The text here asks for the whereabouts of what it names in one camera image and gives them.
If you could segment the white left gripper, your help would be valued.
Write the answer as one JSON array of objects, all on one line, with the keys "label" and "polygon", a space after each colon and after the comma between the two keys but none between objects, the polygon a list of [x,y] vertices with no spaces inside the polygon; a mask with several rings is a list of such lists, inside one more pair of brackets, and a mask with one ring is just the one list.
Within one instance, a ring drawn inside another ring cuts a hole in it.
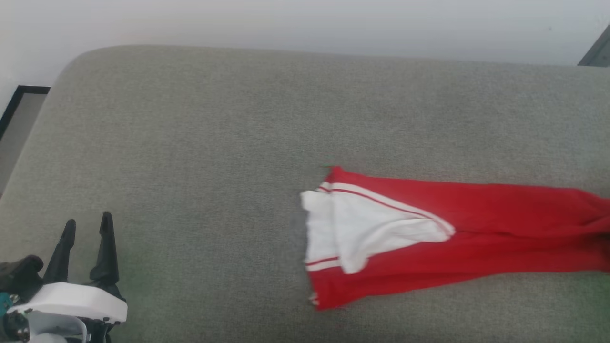
[{"label": "white left gripper", "polygon": [[119,268],[111,213],[102,214],[99,233],[101,241],[96,265],[90,271],[87,286],[67,283],[70,252],[76,235],[76,222],[70,219],[47,265],[43,276],[44,286],[29,302],[15,305],[7,312],[26,313],[32,310],[113,324],[126,322],[128,304],[117,286]]}]

